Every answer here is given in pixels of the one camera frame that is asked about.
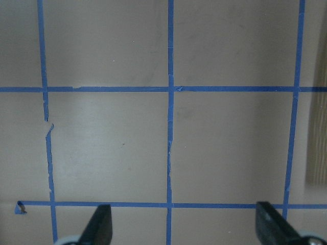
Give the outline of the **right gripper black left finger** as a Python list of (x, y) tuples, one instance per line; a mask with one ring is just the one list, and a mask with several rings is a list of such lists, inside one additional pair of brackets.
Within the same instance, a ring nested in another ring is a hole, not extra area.
[(107, 245), (113, 236), (111, 206), (100, 205), (95, 210), (77, 244)]

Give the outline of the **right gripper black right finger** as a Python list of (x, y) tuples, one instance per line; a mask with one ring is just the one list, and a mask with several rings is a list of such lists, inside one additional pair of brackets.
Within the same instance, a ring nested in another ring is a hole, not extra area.
[(256, 203), (255, 232), (263, 245), (306, 244), (306, 239), (269, 202)]

